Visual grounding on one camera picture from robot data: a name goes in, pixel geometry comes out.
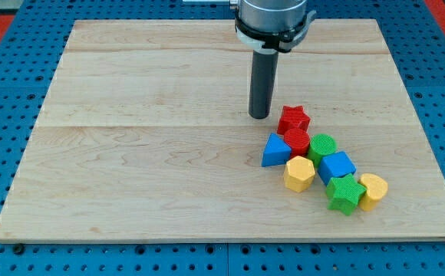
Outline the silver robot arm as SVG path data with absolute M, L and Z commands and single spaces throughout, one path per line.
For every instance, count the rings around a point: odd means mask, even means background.
M 289 53 L 308 33 L 317 12 L 307 0 L 234 0 L 236 37 L 259 54 Z

